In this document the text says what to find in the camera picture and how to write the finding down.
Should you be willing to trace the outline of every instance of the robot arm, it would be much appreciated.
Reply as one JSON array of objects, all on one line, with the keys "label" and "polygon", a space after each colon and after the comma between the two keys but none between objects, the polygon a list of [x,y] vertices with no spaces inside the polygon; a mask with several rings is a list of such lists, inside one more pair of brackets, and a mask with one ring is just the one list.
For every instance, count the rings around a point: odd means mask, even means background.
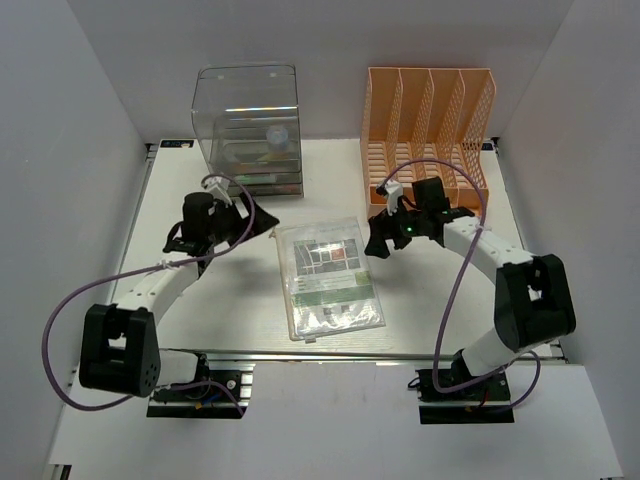
[{"label": "robot arm", "polygon": [[[390,186],[396,191],[397,182]],[[388,196],[386,210],[369,219],[371,237],[365,253],[387,258],[386,240],[396,250],[413,237],[426,236],[465,256],[478,229],[482,230],[471,263],[496,286],[494,327],[458,352],[452,375],[459,382],[492,372],[526,351],[576,327],[575,314],[562,261],[555,255],[536,256],[515,247],[480,226],[473,212],[451,208],[440,178],[413,183],[415,205],[405,197]],[[386,188],[380,194],[386,194]],[[405,202],[410,204],[408,210]]]},{"label": "robot arm", "polygon": [[[249,210],[249,199],[244,194],[240,199]],[[255,202],[253,207],[254,221],[244,241],[279,223]],[[146,397],[157,386],[189,383],[198,376],[202,367],[198,355],[160,350],[156,327],[211,259],[180,262],[209,256],[223,242],[235,244],[250,220],[240,215],[228,197],[220,198],[215,192],[187,195],[182,214],[182,222],[171,229],[163,249],[159,262],[163,268],[147,274],[115,303],[96,304],[87,311],[79,369],[82,386]]]}]

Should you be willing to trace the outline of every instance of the white backdrop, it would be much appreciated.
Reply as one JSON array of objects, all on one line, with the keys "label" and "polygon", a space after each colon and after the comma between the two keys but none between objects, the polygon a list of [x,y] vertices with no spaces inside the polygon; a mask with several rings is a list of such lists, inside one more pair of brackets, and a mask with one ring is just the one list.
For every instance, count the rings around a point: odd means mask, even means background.
[{"label": "white backdrop", "polygon": [[366,67],[490,67],[502,134],[572,0],[69,0],[146,142],[193,136],[207,64],[295,63],[302,134],[360,136]]},{"label": "white backdrop", "polygon": [[[40,338],[75,287],[117,268],[145,153],[64,0],[0,2],[0,477],[40,479],[61,402]],[[63,383],[84,313],[61,316],[51,357]]]},{"label": "white backdrop", "polygon": [[577,0],[501,140],[529,247],[564,261],[587,368],[625,478],[640,478],[640,5]]}]

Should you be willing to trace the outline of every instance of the transparent acrylic box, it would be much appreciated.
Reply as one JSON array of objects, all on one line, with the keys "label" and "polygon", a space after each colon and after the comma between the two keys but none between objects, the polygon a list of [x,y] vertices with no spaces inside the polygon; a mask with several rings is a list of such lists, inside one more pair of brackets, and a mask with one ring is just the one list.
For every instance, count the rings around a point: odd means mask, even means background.
[{"label": "transparent acrylic box", "polygon": [[302,195],[293,66],[204,67],[191,118],[212,173],[234,177],[254,195]]}]

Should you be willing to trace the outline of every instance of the white table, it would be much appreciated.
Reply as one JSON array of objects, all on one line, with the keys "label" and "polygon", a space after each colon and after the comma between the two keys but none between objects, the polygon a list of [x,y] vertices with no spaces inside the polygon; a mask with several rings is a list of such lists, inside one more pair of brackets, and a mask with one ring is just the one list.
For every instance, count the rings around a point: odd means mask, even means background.
[{"label": "white table", "polygon": [[[514,396],[533,367],[513,366]],[[547,365],[504,425],[420,425],[410,366],[262,364],[242,420],[146,418],[134,399],[65,408],[50,462],[69,480],[598,480],[621,476],[584,367]],[[74,385],[85,402],[104,392]]]},{"label": "white table", "polygon": [[[304,198],[259,198],[282,225],[356,216],[369,237],[358,140],[303,141]],[[489,184],[488,225],[521,246],[495,152],[482,152]],[[153,264],[167,232],[181,219],[186,194],[207,174],[193,148],[160,149],[152,167],[123,270]],[[218,258],[175,302],[159,330],[161,347],[239,352],[334,352],[429,355],[462,259],[426,239],[415,239],[386,260],[370,258],[387,326],[323,337],[315,344],[289,339],[275,240],[263,235]],[[138,279],[120,282],[115,298]],[[454,354],[493,326],[493,285],[467,271],[445,336]],[[551,355],[548,346],[538,349]]]},{"label": "white table", "polygon": [[[364,218],[358,142],[303,143],[304,199],[264,199],[283,224],[355,215]],[[491,152],[489,224],[519,245],[504,185]],[[200,151],[164,150],[155,160],[124,269],[154,262],[180,218],[182,197],[206,174]],[[326,190],[334,182],[334,192]],[[415,241],[387,260],[371,259],[387,326],[320,338],[288,338],[274,241],[254,239],[215,260],[169,310],[163,347],[268,352],[430,354],[461,259]],[[135,279],[121,282],[118,294]],[[445,339],[452,354],[492,324],[493,286],[471,270]],[[150,419],[146,399],[108,411],[65,407],[50,463],[72,465],[70,480],[190,478],[586,479],[621,475],[598,402],[581,366],[545,362],[541,381],[515,412],[515,424],[420,425],[411,364],[258,363],[242,420]],[[514,397],[533,368],[507,371]],[[115,396],[83,389],[71,396],[101,403]]]}]

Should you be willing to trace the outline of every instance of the plastic bag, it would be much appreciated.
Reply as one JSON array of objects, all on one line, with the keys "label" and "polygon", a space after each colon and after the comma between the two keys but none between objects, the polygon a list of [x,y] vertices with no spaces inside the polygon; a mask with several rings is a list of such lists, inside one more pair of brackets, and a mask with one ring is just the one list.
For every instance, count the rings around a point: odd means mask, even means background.
[{"label": "plastic bag", "polygon": [[275,230],[289,337],[385,325],[355,218]]}]

